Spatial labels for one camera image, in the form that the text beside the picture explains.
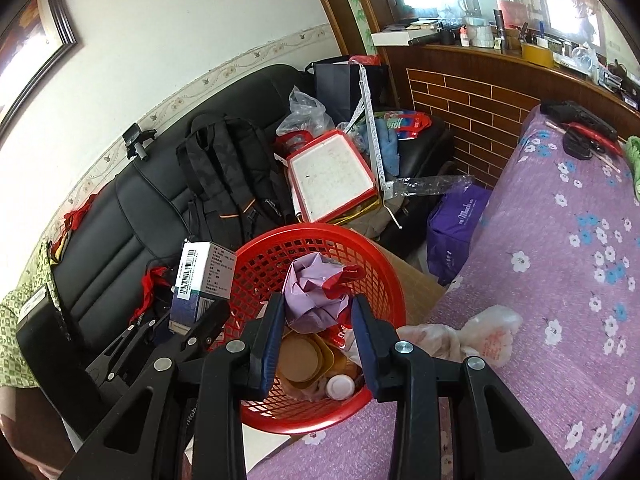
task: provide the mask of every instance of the crumpled purple paper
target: crumpled purple paper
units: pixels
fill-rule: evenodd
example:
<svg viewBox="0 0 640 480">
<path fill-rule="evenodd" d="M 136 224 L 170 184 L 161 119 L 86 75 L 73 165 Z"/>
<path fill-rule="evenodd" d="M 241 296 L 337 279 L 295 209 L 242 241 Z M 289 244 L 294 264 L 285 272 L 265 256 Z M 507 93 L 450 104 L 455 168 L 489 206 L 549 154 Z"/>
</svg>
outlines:
<svg viewBox="0 0 640 480">
<path fill-rule="evenodd" d="M 301 334 L 313 334 L 338 323 L 350 297 L 342 294 L 329 300 L 322 285 L 343 269 L 344 265 L 319 253 L 305 254 L 293 261 L 282 286 L 289 327 Z"/>
</svg>

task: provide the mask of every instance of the framed painting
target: framed painting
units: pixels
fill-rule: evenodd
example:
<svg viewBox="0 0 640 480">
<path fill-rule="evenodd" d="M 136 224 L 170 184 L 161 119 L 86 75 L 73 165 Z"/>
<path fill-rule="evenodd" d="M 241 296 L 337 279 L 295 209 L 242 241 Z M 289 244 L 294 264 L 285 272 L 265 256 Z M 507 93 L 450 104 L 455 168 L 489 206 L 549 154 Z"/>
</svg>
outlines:
<svg viewBox="0 0 640 480">
<path fill-rule="evenodd" d="M 76 44 L 62 0 L 31 0 L 0 36 L 0 139 L 47 71 Z"/>
</svg>

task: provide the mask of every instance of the red plastic basket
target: red plastic basket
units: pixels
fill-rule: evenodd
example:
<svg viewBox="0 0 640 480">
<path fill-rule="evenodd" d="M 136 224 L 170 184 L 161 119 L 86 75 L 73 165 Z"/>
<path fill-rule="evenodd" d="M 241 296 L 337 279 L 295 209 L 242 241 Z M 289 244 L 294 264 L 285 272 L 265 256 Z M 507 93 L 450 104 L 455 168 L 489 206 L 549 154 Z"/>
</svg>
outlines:
<svg viewBox="0 0 640 480">
<path fill-rule="evenodd" d="M 388 260 L 365 237 L 330 224 L 285 226 L 252 240 L 238 251 L 231 290 L 231 317 L 224 330 L 224 344 L 240 337 L 244 324 L 260 312 L 261 301 L 282 290 L 293 260 L 319 252 L 345 264 L 360 264 L 366 277 L 350 283 L 354 293 L 367 296 L 373 314 L 398 327 L 404 325 L 404 298 L 396 272 Z M 243 402 L 242 421 L 270 433 L 309 433 L 337 424 L 371 400 L 363 388 L 353 397 L 318 402 L 287 397 L 278 378 L 264 402 Z"/>
</svg>

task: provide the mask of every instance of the white bottle cap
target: white bottle cap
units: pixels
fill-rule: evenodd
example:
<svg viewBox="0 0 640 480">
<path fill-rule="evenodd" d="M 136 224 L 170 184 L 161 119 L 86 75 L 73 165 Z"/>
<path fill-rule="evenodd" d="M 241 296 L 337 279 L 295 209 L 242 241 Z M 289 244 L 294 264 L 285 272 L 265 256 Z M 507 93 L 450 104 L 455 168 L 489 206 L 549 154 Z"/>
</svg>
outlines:
<svg viewBox="0 0 640 480">
<path fill-rule="evenodd" d="M 326 384 L 326 394 L 333 400 L 345 400 L 356 391 L 356 384 L 348 375 L 336 375 Z"/>
</svg>

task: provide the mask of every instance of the silver screw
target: silver screw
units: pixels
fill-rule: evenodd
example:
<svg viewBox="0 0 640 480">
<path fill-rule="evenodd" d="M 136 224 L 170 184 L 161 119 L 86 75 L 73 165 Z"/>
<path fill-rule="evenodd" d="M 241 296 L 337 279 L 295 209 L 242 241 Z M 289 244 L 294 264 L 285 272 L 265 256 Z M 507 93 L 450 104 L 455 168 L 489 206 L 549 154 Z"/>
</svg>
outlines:
<svg viewBox="0 0 640 480">
<path fill-rule="evenodd" d="M 239 339 L 234 339 L 233 341 L 229 341 L 226 344 L 226 349 L 231 352 L 232 354 L 237 354 L 238 352 L 241 352 L 242 350 L 244 350 L 244 342 L 240 341 Z"/>
<path fill-rule="evenodd" d="M 394 348 L 396 349 L 396 352 L 401 354 L 410 354 L 414 351 L 414 346 L 408 341 L 398 341 L 394 345 Z"/>
<path fill-rule="evenodd" d="M 171 364 L 171 359 L 169 359 L 168 357 L 161 357 L 159 359 L 156 359 L 154 368 L 159 372 L 164 372 L 165 370 L 171 368 Z"/>
<path fill-rule="evenodd" d="M 473 356 L 466 360 L 466 365 L 472 370 L 482 370 L 484 368 L 484 360 Z"/>
</svg>

